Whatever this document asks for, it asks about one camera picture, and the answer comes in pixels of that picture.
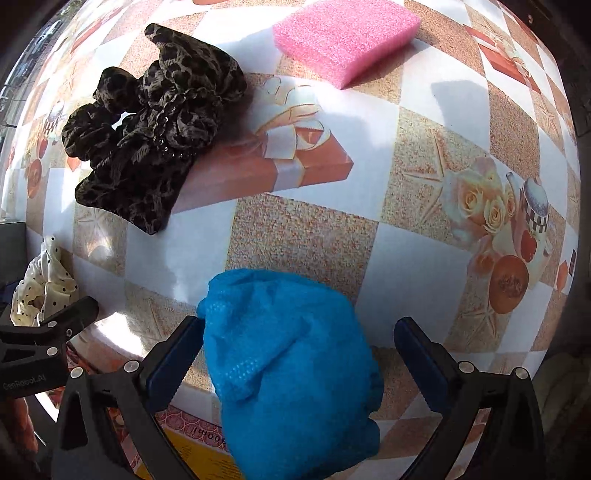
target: blue fabric bag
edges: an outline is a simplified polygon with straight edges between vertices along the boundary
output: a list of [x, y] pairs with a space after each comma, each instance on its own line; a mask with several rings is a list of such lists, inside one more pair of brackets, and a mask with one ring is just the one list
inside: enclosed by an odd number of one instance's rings
[[322, 480], [379, 449], [384, 383], [349, 300], [298, 275], [232, 270], [209, 283], [207, 368], [247, 480]]

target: black clamp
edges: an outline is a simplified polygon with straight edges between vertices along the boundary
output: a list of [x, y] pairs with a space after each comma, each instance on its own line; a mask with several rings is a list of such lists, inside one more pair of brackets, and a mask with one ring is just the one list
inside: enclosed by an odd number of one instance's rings
[[96, 300], [84, 297], [39, 327], [0, 326], [0, 400], [65, 385], [66, 342], [95, 322], [98, 314]]
[[174, 397], [203, 346], [205, 321], [187, 316], [143, 361], [116, 372], [72, 370], [57, 419], [53, 480], [137, 480], [117, 440], [108, 407], [117, 407], [154, 480], [198, 480], [154, 418]]
[[410, 317], [397, 322], [394, 343], [427, 405], [443, 418], [401, 480], [444, 480], [481, 408], [490, 408], [482, 438], [462, 480], [545, 478], [544, 434], [526, 369], [509, 375], [457, 363]]

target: leopard print scrunchie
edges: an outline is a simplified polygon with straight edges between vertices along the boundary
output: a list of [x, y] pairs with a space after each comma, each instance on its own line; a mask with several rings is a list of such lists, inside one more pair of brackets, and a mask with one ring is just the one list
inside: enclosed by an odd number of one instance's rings
[[[61, 138], [70, 157], [90, 161], [76, 201], [113, 212], [152, 235], [165, 225], [195, 159], [213, 141], [224, 107], [239, 100], [246, 80], [219, 48], [150, 24], [160, 50], [142, 77], [105, 69], [95, 103], [74, 111]], [[126, 116], [117, 129], [124, 112]]]

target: white rivet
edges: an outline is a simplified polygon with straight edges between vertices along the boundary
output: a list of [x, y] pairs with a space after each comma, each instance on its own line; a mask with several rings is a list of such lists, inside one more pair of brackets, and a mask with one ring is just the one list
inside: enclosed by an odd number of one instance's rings
[[139, 368], [139, 362], [137, 360], [130, 360], [129, 362], [127, 362], [125, 364], [125, 366], [123, 367], [123, 370], [125, 370], [127, 373], [133, 373], [135, 372], [137, 369]]
[[79, 376], [81, 376], [84, 373], [84, 370], [82, 369], [82, 367], [76, 367], [74, 368], [71, 372], [70, 372], [70, 376], [72, 378], [78, 378]]
[[471, 374], [474, 371], [474, 365], [470, 362], [460, 362], [460, 370], [465, 374]]
[[517, 375], [518, 378], [525, 380], [527, 377], [530, 376], [530, 374], [527, 372], [527, 370], [525, 368], [516, 368], [515, 369], [515, 375]]

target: pink sponge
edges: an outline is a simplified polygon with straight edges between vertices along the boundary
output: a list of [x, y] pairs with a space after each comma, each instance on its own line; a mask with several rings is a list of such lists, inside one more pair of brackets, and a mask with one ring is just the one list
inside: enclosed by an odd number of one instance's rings
[[392, 0], [320, 0], [273, 26], [283, 53], [337, 88], [406, 45], [421, 19]]

